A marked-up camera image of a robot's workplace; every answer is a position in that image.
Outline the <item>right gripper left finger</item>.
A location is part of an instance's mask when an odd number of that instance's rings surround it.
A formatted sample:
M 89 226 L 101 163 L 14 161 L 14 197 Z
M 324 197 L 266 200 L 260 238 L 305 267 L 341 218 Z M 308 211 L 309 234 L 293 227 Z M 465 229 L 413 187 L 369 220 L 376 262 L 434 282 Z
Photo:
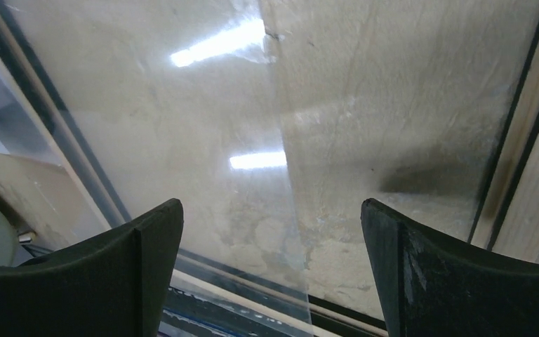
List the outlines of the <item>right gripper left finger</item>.
M 183 207 L 169 199 L 78 244 L 0 267 L 0 336 L 155 336 Z

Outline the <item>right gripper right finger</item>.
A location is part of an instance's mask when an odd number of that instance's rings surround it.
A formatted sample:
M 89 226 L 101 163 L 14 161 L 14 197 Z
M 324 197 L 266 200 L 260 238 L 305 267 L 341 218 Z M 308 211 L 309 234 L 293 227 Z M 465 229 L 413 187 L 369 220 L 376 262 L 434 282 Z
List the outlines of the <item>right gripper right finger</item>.
M 539 336 L 539 264 L 475 247 L 376 199 L 361 226 L 390 336 Z

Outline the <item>clear plastic sheet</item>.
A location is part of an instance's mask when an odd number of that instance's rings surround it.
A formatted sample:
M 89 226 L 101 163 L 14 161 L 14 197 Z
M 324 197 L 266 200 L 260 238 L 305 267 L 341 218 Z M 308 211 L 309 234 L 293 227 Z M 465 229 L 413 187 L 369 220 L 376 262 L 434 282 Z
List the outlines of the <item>clear plastic sheet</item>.
M 181 201 L 169 324 L 314 335 L 258 1 L 0 1 L 0 26 L 111 224 Z

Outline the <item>wooden picture frame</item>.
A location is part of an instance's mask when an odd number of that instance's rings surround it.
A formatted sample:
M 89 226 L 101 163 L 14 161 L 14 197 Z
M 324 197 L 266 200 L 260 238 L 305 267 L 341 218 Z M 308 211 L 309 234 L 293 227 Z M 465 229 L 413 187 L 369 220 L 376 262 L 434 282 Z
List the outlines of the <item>wooden picture frame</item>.
M 539 1 L 258 1 L 313 336 L 390 336 L 361 226 L 376 199 L 539 264 Z M 111 224 L 0 26 L 0 197 L 41 256 Z

